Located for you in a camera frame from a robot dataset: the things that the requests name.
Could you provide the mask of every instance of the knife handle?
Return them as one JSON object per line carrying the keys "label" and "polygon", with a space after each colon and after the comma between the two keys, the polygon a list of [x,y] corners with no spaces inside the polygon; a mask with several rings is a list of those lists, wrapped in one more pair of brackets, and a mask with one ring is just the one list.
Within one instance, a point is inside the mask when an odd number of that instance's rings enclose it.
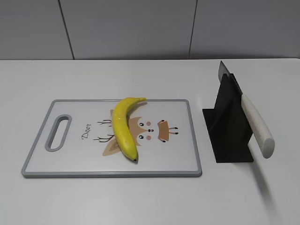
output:
{"label": "knife handle", "polygon": [[261,149],[264,158],[270,158],[274,152],[275,141],[267,124],[263,121],[263,118],[249,100],[249,98],[242,94],[241,106],[246,115],[246,118],[253,131],[254,137]]}

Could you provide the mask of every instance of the yellow banana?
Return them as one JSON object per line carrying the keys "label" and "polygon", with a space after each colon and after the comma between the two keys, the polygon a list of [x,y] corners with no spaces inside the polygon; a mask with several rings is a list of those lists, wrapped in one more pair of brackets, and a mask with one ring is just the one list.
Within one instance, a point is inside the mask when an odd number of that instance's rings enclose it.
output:
{"label": "yellow banana", "polygon": [[112,128],[122,153],[132,161],[137,162],[138,153],[135,141],[129,131],[127,113],[139,102],[146,101],[145,97],[128,97],[121,100],[112,113]]}

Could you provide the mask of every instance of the deer ear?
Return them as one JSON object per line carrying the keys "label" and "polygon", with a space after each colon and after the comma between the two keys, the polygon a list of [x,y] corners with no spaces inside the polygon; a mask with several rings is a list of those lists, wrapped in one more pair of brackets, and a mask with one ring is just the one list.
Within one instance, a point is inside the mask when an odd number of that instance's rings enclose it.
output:
{"label": "deer ear", "polygon": [[113,138],[107,145],[107,147],[105,148],[104,152],[103,152],[103,156],[109,156],[112,154],[115,154],[117,152],[121,151],[117,140],[115,138]]}

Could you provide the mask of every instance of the kitchen knife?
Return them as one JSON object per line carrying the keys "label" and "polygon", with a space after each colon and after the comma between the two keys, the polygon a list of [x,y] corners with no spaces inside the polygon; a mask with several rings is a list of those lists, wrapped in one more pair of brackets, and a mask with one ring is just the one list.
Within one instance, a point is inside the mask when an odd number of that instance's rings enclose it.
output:
{"label": "kitchen knife", "polygon": [[[226,74],[230,78],[230,72],[224,65],[224,63],[220,62],[219,67],[219,81],[221,82],[223,74]],[[249,98],[242,93],[238,83],[234,80],[237,87],[239,88],[239,92],[241,94],[241,107],[245,113],[245,116],[249,122],[249,125],[252,129],[254,137],[258,143],[259,148],[261,149],[262,155],[264,158],[270,158],[274,152],[275,141],[271,132],[269,131],[268,126],[263,121],[263,118],[259,114],[258,110],[251,103]]]}

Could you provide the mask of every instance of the white cutting board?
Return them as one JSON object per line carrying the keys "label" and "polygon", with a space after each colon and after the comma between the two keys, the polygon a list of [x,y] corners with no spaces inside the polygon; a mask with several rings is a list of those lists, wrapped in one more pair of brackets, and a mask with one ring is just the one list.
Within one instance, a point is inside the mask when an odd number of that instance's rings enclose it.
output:
{"label": "white cutting board", "polygon": [[[187,100],[153,99],[132,111],[128,123],[136,138],[137,164],[120,152],[110,127],[111,110],[118,101],[53,101],[24,163],[23,176],[190,177],[202,174]],[[61,147],[51,149],[48,142],[55,133],[55,121],[62,116],[69,118],[69,128]]]}

